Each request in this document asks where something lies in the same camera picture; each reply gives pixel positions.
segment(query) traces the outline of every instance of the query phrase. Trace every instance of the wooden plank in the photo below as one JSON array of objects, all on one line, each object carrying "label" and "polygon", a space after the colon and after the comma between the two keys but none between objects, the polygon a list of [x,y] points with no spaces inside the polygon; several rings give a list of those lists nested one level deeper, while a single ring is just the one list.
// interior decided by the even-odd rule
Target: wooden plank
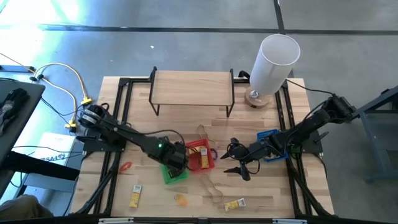
[{"label": "wooden plank", "polygon": [[231,73],[156,71],[152,103],[231,106]]},{"label": "wooden plank", "polygon": [[[104,77],[98,103],[109,103],[113,110],[119,77]],[[301,85],[302,79],[292,81]],[[238,138],[248,145],[256,140],[256,133],[267,129],[279,128],[276,103],[271,102],[261,109],[246,105],[243,99],[247,84],[235,85],[236,105],[229,118],[225,118],[224,106],[162,106],[159,116],[153,113],[148,102],[149,84],[137,83],[132,89],[127,121],[139,131],[175,129],[186,142],[199,139],[196,133],[199,124],[205,125],[208,137],[217,142],[218,154],[226,152],[231,137]],[[305,90],[289,84],[295,122],[300,122],[310,111]],[[178,141],[175,134],[169,135],[171,141]],[[98,185],[104,154],[94,152],[83,161],[72,203],[72,212],[77,211],[87,201]],[[191,174],[188,180],[173,185],[165,185],[159,164],[149,159],[139,147],[128,143],[121,158],[121,164],[132,162],[131,169],[118,175],[112,216],[133,217],[228,217],[228,218],[288,218],[293,217],[292,199],[287,178],[285,161],[261,162],[258,175],[252,175],[249,182],[236,174],[225,174],[224,170],[238,166],[232,159],[217,160],[216,167],[207,174],[217,189],[224,193],[221,203],[212,203],[210,195],[200,182],[200,174]],[[320,203],[333,213],[325,172],[320,161],[313,155],[304,154],[303,164],[308,187]],[[257,163],[248,164],[255,170]],[[129,207],[129,198],[135,184],[142,185],[138,208]],[[188,200],[186,207],[177,205],[176,194],[183,194]],[[108,196],[108,187],[104,191],[102,210]],[[304,211],[302,193],[298,190],[299,202]],[[225,212],[223,204],[245,198],[247,207]]]}]

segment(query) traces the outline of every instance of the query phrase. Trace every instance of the green basket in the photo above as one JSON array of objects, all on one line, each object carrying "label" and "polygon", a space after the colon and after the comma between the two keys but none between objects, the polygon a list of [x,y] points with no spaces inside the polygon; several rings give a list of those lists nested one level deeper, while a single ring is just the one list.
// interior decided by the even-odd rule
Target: green basket
[{"label": "green basket", "polygon": [[185,169],[182,174],[178,177],[171,178],[169,175],[169,169],[165,165],[160,165],[160,169],[162,170],[163,179],[165,184],[174,184],[180,182],[181,180],[188,179],[188,171]]}]

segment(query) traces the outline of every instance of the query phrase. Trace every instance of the red container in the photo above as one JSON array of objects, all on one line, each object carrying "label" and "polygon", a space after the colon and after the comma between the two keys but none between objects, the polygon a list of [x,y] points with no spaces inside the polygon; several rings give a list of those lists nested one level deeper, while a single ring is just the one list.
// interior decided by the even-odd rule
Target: red container
[{"label": "red container", "polygon": [[189,161],[188,161],[188,166],[189,169],[191,169],[191,172],[194,174],[199,174],[202,172],[206,172],[214,168],[214,161],[213,161],[213,155],[211,154],[209,142],[207,139],[201,139],[201,140],[196,140],[192,142],[187,142],[185,143],[189,147],[198,147],[198,146],[206,146],[207,148],[207,159],[209,160],[209,168],[202,169],[201,168],[201,155],[200,152],[198,153],[193,153],[189,154]]}]

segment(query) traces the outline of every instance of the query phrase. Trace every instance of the gray floor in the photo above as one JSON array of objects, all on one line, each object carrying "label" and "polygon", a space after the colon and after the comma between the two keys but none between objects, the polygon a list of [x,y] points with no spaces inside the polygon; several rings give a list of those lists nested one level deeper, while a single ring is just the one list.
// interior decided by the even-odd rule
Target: gray floor
[{"label": "gray floor", "polygon": [[[277,28],[272,0],[134,0],[134,1],[10,0],[0,13],[1,24],[83,24],[136,27]],[[280,0],[287,29],[398,30],[394,0]],[[43,32],[0,29],[0,51],[26,65],[63,62],[77,69],[88,94],[98,96],[102,77],[148,76],[156,65],[164,70],[251,71],[259,45],[268,34]],[[345,96],[360,107],[386,88],[398,84],[398,36],[292,35],[302,55],[295,77],[306,86]],[[9,63],[0,58],[0,64]],[[78,80],[60,67],[46,69],[49,80],[82,98]],[[308,92],[310,105],[326,99]],[[66,113],[73,110],[68,95],[48,86],[44,98]],[[68,134],[63,121],[44,105],[34,113],[23,136],[32,144],[40,131]],[[398,222],[398,181],[366,184],[364,174],[375,172],[361,123],[328,124],[322,141],[331,199],[345,218]],[[43,202],[57,215],[70,194],[52,192]]]}]

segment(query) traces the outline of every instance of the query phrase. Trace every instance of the person's leg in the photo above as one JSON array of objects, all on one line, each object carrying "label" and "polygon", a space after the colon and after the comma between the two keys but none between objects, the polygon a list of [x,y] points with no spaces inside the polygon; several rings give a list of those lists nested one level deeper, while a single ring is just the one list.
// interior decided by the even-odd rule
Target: person's leg
[{"label": "person's leg", "polygon": [[33,195],[21,195],[14,200],[4,202],[0,206],[0,220],[23,220],[52,216],[53,214],[41,206]]}]

